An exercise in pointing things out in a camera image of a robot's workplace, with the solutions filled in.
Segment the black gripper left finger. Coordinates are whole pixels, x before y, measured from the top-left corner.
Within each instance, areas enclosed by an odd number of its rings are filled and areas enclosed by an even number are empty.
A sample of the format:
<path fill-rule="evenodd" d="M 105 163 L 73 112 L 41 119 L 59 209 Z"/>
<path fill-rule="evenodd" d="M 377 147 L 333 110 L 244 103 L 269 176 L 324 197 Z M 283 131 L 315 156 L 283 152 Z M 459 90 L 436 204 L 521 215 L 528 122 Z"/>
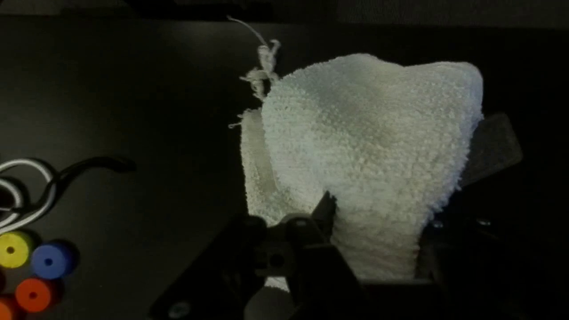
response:
<path fill-rule="evenodd" d="M 278 224 L 292 248 L 287 264 L 287 282 L 294 296 L 290 320 L 367 316 L 367 293 L 331 243 L 335 213 L 336 197 L 326 192 L 311 213 L 292 213 Z"/>

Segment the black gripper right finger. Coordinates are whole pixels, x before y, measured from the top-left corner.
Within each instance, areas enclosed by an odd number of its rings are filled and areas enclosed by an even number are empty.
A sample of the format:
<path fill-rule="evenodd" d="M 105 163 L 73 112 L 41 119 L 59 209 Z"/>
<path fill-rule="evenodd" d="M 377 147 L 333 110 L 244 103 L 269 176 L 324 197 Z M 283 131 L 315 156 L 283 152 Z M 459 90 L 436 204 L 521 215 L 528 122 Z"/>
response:
<path fill-rule="evenodd" d="M 505 113 L 484 119 L 471 138 L 466 167 L 461 170 L 459 188 L 452 193 L 443 211 L 438 211 L 425 225 L 420 238 L 418 277 L 432 277 L 439 272 L 438 261 L 463 245 L 479 222 L 473 213 L 461 209 L 468 188 L 523 160 L 518 135 Z"/>

